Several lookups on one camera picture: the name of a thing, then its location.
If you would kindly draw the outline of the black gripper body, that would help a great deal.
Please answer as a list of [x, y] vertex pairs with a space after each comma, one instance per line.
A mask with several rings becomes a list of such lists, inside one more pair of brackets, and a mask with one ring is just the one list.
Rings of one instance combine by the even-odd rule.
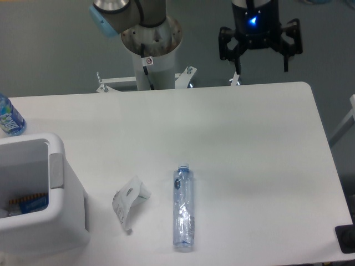
[[234, 50], [283, 49], [278, 3], [232, 3]]

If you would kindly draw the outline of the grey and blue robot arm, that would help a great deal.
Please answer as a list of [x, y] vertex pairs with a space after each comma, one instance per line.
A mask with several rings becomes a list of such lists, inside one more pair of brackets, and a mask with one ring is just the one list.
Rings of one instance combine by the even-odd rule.
[[[303, 52], [300, 21], [295, 18], [284, 27], [280, 22], [278, 1], [232, 1], [235, 29], [221, 27], [219, 57], [233, 62], [241, 73], [240, 56], [247, 50], [268, 49], [288, 60]], [[94, 1], [92, 14], [98, 24], [120, 34], [136, 25], [155, 28], [167, 21], [165, 1]]]

